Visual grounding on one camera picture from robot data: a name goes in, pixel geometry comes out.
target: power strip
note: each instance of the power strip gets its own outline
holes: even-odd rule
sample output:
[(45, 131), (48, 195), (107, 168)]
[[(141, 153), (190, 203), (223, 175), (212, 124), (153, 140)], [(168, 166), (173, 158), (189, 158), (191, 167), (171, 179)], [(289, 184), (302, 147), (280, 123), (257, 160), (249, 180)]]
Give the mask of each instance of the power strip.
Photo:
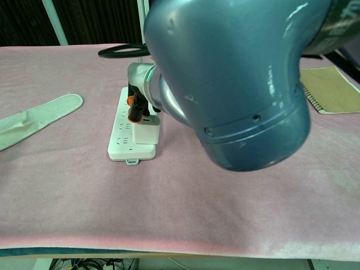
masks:
[[(127, 104), (128, 88), (121, 90), (114, 126), (112, 127), (109, 157), (113, 161), (126, 161), (127, 165), (137, 165), (140, 160), (151, 160), (156, 155), (156, 145), (138, 144), (133, 142), (132, 125), (128, 120), (129, 105)], [(157, 115), (149, 106), (151, 115)]]

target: robotic arm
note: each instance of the robotic arm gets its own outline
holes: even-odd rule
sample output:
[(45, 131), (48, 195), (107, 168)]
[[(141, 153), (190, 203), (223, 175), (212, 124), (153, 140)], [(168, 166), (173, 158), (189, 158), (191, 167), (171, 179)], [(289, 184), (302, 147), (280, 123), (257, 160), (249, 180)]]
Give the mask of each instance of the robotic arm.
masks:
[[(156, 65), (131, 64), (129, 87), (191, 127), (219, 166), (258, 170), (308, 137), (301, 56), (358, 32), (360, 0), (157, 0), (145, 22)], [(130, 120), (141, 119), (141, 104)]]

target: pink fabric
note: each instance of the pink fabric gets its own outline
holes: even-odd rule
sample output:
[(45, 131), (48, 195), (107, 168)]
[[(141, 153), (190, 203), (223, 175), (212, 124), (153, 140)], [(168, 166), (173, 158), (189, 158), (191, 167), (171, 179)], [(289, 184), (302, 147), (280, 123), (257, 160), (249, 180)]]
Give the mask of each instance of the pink fabric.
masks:
[(156, 159), (129, 167), (107, 146), (132, 60), (98, 58), (108, 46), (0, 48), (0, 118), (69, 92), (84, 98), (0, 152), (0, 248), (360, 260), (359, 114), (312, 110), (304, 147), (252, 173), (215, 166), (164, 115)]

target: spiral notebook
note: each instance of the spiral notebook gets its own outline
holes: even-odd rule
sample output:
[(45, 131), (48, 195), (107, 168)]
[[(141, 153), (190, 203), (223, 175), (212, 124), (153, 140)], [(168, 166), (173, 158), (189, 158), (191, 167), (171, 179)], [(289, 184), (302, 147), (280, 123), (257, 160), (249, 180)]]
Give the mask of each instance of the spiral notebook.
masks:
[(320, 114), (360, 113), (360, 90), (336, 67), (304, 69), (301, 82), (308, 100)]

